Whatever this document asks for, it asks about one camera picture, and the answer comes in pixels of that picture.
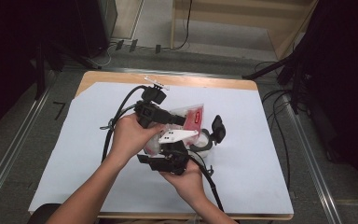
gray floor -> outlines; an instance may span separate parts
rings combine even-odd
[[[113,50],[111,53],[113,60],[103,70],[108,71],[112,68],[126,67],[218,74],[221,77],[240,78],[242,74],[252,73],[258,63],[258,61],[246,59],[186,52],[164,51],[160,54],[155,54],[152,49],[137,49],[129,53],[128,49],[128,47],[125,47],[123,50]],[[99,60],[107,60],[107,58],[102,56]],[[84,72],[85,70],[76,63],[67,62],[63,72],[58,74],[58,79],[52,87],[34,127],[26,138],[19,157],[16,159],[0,190],[0,223],[26,223],[29,218],[27,213],[28,206],[33,198],[51,150],[54,148],[68,110],[68,106],[66,106],[58,120],[55,120],[60,107],[53,104],[53,102],[69,104],[75,95],[77,85]],[[261,96],[268,91],[280,88],[275,83],[274,76],[274,74],[270,74],[269,77],[257,81]],[[25,118],[27,110],[33,102],[33,96],[34,87],[24,93],[18,103],[1,120],[0,160],[23,118]],[[266,115],[269,115],[272,111],[271,103],[272,99],[265,104]],[[334,164],[328,161],[324,154],[323,145],[311,121],[305,114],[301,114],[300,117],[325,180],[337,201],[337,208],[343,223],[358,223],[358,173],[347,164]],[[289,191],[295,209],[294,218],[290,221],[285,221],[285,223],[327,223],[292,123],[285,111],[278,116],[278,119],[288,143],[291,166],[291,186]],[[276,129],[276,125],[274,127],[272,130],[273,140],[281,162],[282,172],[287,177],[282,138]],[[267,221],[249,220],[244,223],[267,223]]]
[[[144,0],[133,39],[138,46],[154,48],[171,44],[172,0]],[[238,25],[191,21],[185,52],[276,61],[266,29]],[[174,45],[186,36],[186,21],[175,21]]]

forearm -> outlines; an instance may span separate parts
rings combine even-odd
[[[124,161],[107,158],[94,174],[60,206],[48,223],[92,223],[98,216],[109,190],[124,165]]]
[[[208,224],[237,223],[216,207],[216,205],[211,203],[206,197],[190,203],[190,206]]]

white plastic part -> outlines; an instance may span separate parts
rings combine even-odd
[[[168,130],[164,135],[159,138],[158,142],[160,144],[175,143],[187,139],[189,137],[196,136],[198,134],[199,132],[196,130]]]
[[[209,142],[209,137],[201,132],[199,138],[197,139],[197,142],[194,143],[194,146],[196,147],[206,147],[208,145]]]
[[[157,82],[156,80],[150,79],[148,76],[145,77],[145,80],[148,81],[148,82],[151,82],[151,83],[155,84],[156,86],[159,86],[162,89],[165,89],[167,91],[170,89],[170,87],[164,86],[163,84]]]

white paper sheet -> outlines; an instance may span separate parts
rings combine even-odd
[[[106,131],[101,126],[116,114],[136,85],[96,83],[72,102],[62,131],[43,173],[29,210],[44,203],[63,203],[101,162]],[[170,110],[204,104],[203,128],[211,130],[215,115],[222,117],[226,138],[205,160],[230,214],[293,214],[281,166],[257,91],[171,86],[160,105]],[[127,105],[141,99],[137,91]],[[207,196],[215,202],[204,179]],[[121,171],[102,212],[192,213],[174,188],[134,157]]]

person's left hand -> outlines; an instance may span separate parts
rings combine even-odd
[[[156,133],[164,129],[163,124],[144,129],[138,123],[136,114],[130,114],[119,119],[113,136],[113,142],[108,157],[120,157],[124,162],[136,155]]]

